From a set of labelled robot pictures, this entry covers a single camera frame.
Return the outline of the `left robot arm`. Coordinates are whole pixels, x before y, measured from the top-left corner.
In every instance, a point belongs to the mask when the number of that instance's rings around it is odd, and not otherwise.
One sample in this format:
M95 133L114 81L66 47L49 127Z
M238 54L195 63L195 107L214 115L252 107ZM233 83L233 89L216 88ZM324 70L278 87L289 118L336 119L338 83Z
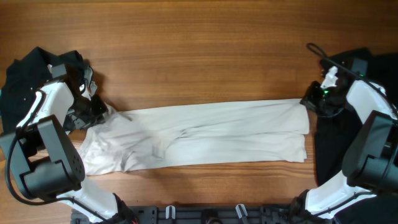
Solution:
M92 223L138 223L116 194L86 176L82 158L63 128L70 110L91 113L77 71L60 64L50 74L51 79L35 91L35 100L14 133L1 136L10 194L31 206L64 203Z

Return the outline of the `beige t-shirt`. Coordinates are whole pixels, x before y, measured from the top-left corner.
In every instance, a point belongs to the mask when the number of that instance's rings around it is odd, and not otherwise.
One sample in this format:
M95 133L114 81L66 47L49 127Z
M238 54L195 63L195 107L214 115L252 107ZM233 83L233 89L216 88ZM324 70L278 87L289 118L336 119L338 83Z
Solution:
M303 162L307 110L297 99L110 110L87 130L88 175L234 162Z

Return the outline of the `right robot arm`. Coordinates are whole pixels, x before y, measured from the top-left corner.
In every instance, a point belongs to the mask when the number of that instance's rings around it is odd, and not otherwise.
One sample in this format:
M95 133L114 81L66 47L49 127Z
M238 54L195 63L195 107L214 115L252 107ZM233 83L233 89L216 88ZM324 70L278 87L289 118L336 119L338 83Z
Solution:
M288 223L397 222L397 57L323 58L302 104L318 117L318 187L295 197Z

